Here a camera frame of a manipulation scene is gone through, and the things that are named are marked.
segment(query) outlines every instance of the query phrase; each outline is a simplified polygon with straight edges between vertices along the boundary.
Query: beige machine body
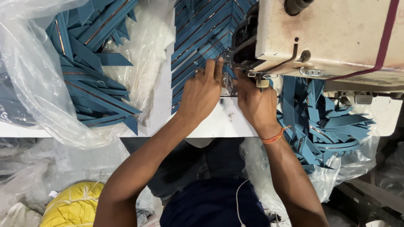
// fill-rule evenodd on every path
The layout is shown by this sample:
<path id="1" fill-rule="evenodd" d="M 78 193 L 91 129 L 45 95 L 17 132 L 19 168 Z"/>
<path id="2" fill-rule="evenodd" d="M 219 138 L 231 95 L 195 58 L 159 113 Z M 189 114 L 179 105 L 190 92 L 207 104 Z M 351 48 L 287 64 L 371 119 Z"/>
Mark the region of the beige machine body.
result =
<path id="1" fill-rule="evenodd" d="M 329 79 L 326 90 L 404 91 L 404 1 L 390 12 L 392 29 L 385 30 L 394 1 L 315 0 L 290 16 L 285 0 L 261 0 L 255 46 L 261 61 L 249 71 Z M 330 80 L 373 69 L 389 32 L 381 69 Z"/>

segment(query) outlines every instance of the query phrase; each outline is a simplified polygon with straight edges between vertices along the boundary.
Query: red stripe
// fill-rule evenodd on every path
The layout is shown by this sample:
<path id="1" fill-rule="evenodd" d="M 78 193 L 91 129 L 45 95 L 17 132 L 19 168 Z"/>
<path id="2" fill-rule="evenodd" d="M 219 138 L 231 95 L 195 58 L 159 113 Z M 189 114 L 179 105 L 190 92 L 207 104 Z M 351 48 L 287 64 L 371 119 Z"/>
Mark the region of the red stripe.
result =
<path id="1" fill-rule="evenodd" d="M 377 53 L 375 66 L 372 69 L 354 72 L 345 76 L 329 78 L 327 80 L 340 80 L 362 74 L 372 73 L 375 71 L 379 71 L 383 67 L 384 60 L 386 58 L 387 48 L 389 47 L 391 32 L 393 30 L 394 20 L 396 19 L 396 13 L 399 1 L 400 0 L 390 1 L 389 11 L 387 13 L 386 23 L 384 24 L 383 35 L 380 40 L 379 52 Z"/>

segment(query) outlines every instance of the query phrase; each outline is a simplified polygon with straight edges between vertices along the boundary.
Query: sewing machine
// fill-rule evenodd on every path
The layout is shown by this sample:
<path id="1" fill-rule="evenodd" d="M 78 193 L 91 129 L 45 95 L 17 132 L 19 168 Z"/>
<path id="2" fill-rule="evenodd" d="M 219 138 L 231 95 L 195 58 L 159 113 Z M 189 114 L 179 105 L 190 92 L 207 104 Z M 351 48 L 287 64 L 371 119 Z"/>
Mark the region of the sewing machine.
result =
<path id="1" fill-rule="evenodd" d="M 402 99 L 404 1 L 271 0 L 255 4 L 232 37 L 225 59 L 255 77 L 327 80 L 336 96 Z"/>

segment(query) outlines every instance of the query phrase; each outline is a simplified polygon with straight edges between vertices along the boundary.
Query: ring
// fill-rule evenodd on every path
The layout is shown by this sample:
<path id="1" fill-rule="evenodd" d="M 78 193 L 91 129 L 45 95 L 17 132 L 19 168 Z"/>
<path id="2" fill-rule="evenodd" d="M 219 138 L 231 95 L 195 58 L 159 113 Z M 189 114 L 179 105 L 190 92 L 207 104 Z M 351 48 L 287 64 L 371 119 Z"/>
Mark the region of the ring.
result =
<path id="1" fill-rule="evenodd" d="M 202 72 L 203 74 L 205 74 L 205 71 L 203 71 L 202 69 L 196 69 L 195 70 L 195 74 L 197 74 L 198 72 Z"/>

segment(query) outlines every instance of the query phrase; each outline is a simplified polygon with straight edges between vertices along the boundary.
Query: yellow bag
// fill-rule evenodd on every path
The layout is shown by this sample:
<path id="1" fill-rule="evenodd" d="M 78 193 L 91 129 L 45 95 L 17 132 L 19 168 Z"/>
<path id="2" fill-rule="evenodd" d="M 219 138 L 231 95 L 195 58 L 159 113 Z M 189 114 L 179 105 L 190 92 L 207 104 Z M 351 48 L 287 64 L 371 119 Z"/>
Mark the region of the yellow bag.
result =
<path id="1" fill-rule="evenodd" d="M 104 184 L 99 182 L 80 182 L 68 187 L 46 206 L 40 227 L 92 226 L 103 188 Z"/>

